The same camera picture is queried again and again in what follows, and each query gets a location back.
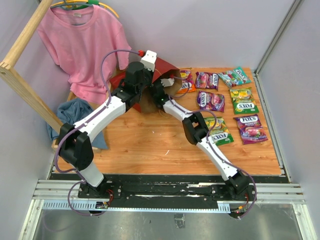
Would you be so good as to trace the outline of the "red paper bag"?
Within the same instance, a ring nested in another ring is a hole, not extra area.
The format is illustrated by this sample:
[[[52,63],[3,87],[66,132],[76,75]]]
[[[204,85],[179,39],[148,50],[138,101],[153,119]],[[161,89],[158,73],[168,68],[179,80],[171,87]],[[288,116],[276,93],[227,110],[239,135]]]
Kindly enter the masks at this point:
[[[142,62],[133,61],[127,69],[109,79],[111,95],[125,103],[125,110],[135,109],[149,114],[163,109],[169,96],[182,87],[178,79],[180,70],[167,61],[157,58],[155,69],[148,70]]]

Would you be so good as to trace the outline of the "orange candy packet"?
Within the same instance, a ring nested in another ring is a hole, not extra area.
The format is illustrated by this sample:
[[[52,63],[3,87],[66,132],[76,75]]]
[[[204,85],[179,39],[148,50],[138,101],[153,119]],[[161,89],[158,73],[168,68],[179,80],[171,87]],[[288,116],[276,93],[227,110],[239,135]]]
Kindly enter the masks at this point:
[[[180,70],[181,88],[177,91],[178,94],[192,93],[196,91],[195,81],[192,72],[188,69]]]

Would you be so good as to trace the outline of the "purple candy packet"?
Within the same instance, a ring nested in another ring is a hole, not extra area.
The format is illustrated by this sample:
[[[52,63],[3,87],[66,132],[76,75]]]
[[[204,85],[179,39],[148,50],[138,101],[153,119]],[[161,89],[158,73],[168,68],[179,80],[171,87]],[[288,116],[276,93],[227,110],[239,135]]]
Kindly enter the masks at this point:
[[[201,110],[210,110],[222,113],[225,110],[225,97],[223,94],[199,91],[196,101]]]
[[[257,114],[234,117],[244,145],[261,143],[268,140],[267,134]]]
[[[196,72],[195,87],[197,89],[218,90],[219,75],[214,72]]]

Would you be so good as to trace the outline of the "teal candy packet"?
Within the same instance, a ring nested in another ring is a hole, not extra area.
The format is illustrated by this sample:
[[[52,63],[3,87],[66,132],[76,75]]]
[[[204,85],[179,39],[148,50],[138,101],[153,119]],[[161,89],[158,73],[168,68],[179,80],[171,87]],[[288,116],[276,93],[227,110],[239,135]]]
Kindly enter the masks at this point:
[[[236,86],[249,84],[252,81],[246,75],[242,67],[236,67],[232,70],[226,70],[218,73],[218,76],[222,79],[225,85],[230,89]]]

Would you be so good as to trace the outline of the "green candy packet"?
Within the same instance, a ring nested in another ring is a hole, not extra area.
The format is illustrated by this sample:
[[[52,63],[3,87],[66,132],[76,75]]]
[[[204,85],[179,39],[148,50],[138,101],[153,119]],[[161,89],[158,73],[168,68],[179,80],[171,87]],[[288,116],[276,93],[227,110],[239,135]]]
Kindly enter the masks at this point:
[[[234,138],[232,137],[223,117],[217,117],[215,119],[212,116],[206,117],[204,120],[209,130],[215,124],[214,128],[210,131],[210,136],[217,146],[234,142]]]
[[[235,115],[259,113],[251,87],[230,89],[229,93]]]

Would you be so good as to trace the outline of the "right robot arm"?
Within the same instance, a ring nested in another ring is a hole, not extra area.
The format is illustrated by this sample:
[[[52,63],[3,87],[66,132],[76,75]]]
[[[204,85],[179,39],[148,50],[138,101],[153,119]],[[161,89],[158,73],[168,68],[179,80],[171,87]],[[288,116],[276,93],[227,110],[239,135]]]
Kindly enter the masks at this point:
[[[227,196],[232,200],[240,199],[248,191],[250,181],[244,171],[232,164],[214,143],[201,114],[202,110],[190,111],[179,105],[165,93],[158,80],[152,83],[148,90],[156,107],[179,120],[188,142],[202,150],[219,170],[226,185]]]

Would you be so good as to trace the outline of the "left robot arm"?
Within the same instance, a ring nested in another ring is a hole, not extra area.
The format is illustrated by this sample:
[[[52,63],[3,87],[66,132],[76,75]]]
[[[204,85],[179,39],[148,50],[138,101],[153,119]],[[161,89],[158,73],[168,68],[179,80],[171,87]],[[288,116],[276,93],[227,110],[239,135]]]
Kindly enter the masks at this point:
[[[109,123],[140,102],[144,89],[152,83],[154,71],[154,63],[131,62],[118,87],[100,107],[77,123],[65,123],[60,128],[57,154],[90,185],[89,191],[96,198],[107,193],[107,185],[93,162],[92,142]]]

